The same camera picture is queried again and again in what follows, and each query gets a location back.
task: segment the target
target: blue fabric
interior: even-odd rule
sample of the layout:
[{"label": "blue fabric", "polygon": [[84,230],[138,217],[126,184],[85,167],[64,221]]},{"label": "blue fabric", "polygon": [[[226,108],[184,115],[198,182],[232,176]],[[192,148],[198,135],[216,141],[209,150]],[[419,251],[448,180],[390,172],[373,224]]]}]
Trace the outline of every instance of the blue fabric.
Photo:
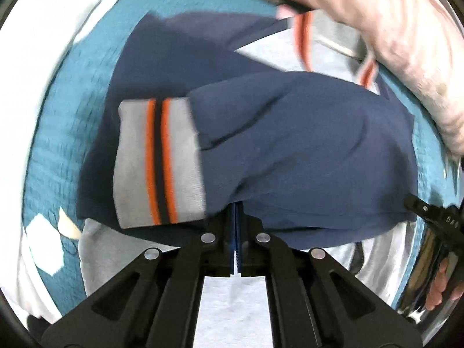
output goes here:
[{"label": "blue fabric", "polygon": [[[417,158],[418,197],[425,202],[435,205],[459,205],[457,166],[456,164],[452,164],[450,171],[448,171],[445,177],[446,148],[430,114],[412,92],[384,66],[380,66],[380,74],[398,99],[415,116],[412,144],[414,145]],[[398,305],[401,293],[416,262],[423,232],[424,221],[418,218],[412,246],[412,256],[405,270],[397,295],[391,305],[394,309]]]},{"label": "blue fabric", "polygon": [[[50,85],[27,168],[23,221],[39,213],[57,227],[59,208],[82,229],[76,216],[77,180],[97,134],[104,98],[126,40],[149,11],[170,17],[190,10],[254,13],[274,17],[262,0],[119,0],[73,46]],[[64,267],[53,276],[39,270],[59,311],[66,314],[85,299],[77,243],[62,238]]]},{"label": "blue fabric", "polygon": [[[179,229],[186,224],[121,229],[113,173],[121,102],[187,97],[200,142],[207,214],[243,201],[245,213],[296,249],[375,237],[415,219],[403,200],[417,193],[414,118],[378,84],[380,97],[373,98],[337,78],[280,72],[148,14],[115,67],[79,180],[78,216],[161,244],[186,241]],[[163,192],[157,188],[156,194]],[[158,207],[168,222],[163,202]]]}]

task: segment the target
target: folded shirt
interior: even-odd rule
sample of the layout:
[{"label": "folded shirt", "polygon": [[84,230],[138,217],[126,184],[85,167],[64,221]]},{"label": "folded shirt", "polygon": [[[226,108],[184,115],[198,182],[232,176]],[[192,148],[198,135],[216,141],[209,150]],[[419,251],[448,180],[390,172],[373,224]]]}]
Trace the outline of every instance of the folded shirt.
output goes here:
[{"label": "folded shirt", "polygon": [[146,16],[113,74],[78,214],[176,245],[202,226],[177,223],[243,201],[295,248],[414,220],[413,117],[378,87],[279,72]]},{"label": "folded shirt", "polygon": [[442,138],[464,154],[464,39],[438,0],[295,0],[359,29],[420,99]]}]

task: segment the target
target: person's arm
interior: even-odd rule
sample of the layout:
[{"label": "person's arm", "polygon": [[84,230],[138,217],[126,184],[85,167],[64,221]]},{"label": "person's arm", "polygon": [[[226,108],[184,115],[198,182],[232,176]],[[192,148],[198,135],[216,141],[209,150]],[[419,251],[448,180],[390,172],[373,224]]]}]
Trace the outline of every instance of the person's arm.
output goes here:
[{"label": "person's arm", "polygon": [[416,94],[443,139],[464,154],[464,40],[437,0],[295,0],[359,29],[384,63]]}]

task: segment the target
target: finger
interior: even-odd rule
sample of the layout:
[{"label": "finger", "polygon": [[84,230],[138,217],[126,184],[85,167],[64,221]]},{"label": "finger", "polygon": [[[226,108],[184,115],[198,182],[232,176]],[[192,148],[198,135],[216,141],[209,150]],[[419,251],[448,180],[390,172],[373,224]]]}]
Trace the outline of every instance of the finger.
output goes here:
[{"label": "finger", "polygon": [[435,304],[431,301],[429,294],[427,294],[427,298],[425,299],[425,308],[429,311],[435,309]]},{"label": "finger", "polygon": [[446,269],[448,268],[449,263],[450,263],[450,261],[449,261],[448,258],[443,259],[443,260],[441,261],[441,263],[440,263],[440,267],[439,267],[438,271],[439,271],[440,273],[445,273],[445,272],[446,272]]},{"label": "finger", "polygon": [[443,301],[443,296],[441,292],[437,291],[435,288],[431,288],[429,291],[429,294],[427,295],[427,298],[429,299],[429,304],[433,306],[440,305]]},{"label": "finger", "polygon": [[461,283],[456,288],[454,288],[453,292],[451,293],[451,300],[455,301],[462,297],[464,294],[464,283]]},{"label": "finger", "polygon": [[444,292],[446,289],[446,285],[448,280],[446,279],[445,272],[439,272],[435,276],[435,280],[433,280],[432,286],[435,287],[436,290],[439,292]]}]

